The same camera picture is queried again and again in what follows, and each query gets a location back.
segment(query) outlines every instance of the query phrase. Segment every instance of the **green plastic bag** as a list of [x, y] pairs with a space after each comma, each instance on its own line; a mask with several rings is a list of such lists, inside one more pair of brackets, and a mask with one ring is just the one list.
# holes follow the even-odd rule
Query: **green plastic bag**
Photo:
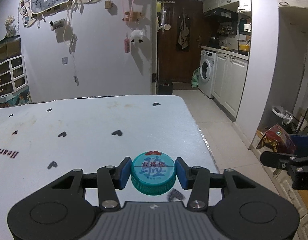
[[199, 68], [196, 68], [193, 72], [193, 77], [192, 77], [192, 88], [198, 87], [198, 76], [199, 76]]

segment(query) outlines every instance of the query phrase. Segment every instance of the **teal bottle cap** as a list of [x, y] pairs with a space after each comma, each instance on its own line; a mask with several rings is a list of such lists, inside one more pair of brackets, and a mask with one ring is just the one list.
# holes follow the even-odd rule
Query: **teal bottle cap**
[[164, 194], [174, 186], [175, 163], [165, 153], [142, 153], [133, 161], [131, 178], [134, 187], [141, 193], [154, 196]]

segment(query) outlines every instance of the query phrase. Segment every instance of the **brown wooden door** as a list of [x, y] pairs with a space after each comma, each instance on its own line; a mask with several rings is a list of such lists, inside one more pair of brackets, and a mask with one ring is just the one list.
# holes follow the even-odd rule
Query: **brown wooden door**
[[[170, 30], [164, 34], [158, 33], [158, 78], [173, 82], [191, 82], [193, 71], [200, 65], [199, 36], [201, 44], [207, 45], [212, 31], [217, 30], [217, 24], [203, 18], [203, 3], [196, 0], [168, 0], [175, 3], [166, 3], [164, 7], [169, 10], [168, 23]], [[182, 16], [183, 9], [190, 18], [189, 51], [176, 49], [178, 40], [177, 20]]]

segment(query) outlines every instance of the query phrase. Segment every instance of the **white plush toy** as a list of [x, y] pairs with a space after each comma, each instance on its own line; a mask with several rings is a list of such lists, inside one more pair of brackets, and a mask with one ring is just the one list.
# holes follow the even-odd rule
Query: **white plush toy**
[[131, 33], [131, 41], [132, 42], [143, 42], [144, 33], [141, 30], [134, 30]]

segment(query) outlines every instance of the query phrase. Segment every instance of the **washing machine door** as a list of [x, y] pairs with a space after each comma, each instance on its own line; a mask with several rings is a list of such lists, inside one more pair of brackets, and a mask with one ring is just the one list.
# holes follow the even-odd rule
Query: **washing machine door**
[[208, 82], [212, 73], [212, 68], [207, 59], [203, 59], [201, 62], [201, 80], [204, 82]]

